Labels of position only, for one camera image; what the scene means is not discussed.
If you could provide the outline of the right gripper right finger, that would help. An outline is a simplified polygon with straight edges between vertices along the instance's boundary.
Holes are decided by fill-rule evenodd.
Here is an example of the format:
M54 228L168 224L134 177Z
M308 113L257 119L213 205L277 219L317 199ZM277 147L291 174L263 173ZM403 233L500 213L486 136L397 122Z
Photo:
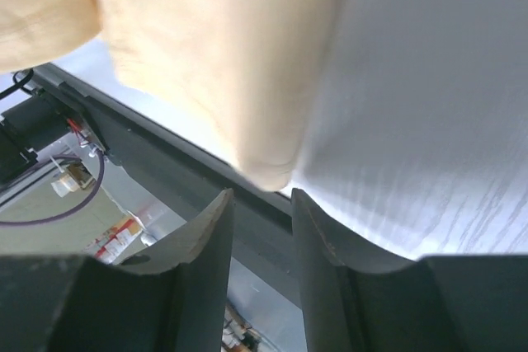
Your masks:
M300 302L311 351L524 351L524 255L408 260L291 196Z

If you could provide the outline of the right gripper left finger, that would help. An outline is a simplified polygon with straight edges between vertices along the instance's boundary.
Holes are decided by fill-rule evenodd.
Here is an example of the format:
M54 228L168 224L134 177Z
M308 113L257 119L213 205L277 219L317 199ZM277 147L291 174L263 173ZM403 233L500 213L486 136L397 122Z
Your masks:
M93 257L1 259L4 351L218 351L233 192L118 265Z

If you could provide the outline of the cream yellow t shirt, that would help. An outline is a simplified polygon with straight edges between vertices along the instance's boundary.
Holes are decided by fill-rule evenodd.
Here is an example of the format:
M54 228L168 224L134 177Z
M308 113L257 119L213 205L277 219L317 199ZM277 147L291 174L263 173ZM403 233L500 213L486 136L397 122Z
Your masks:
M118 80L209 127L264 191L286 187L344 0L1 0L1 70L107 44Z

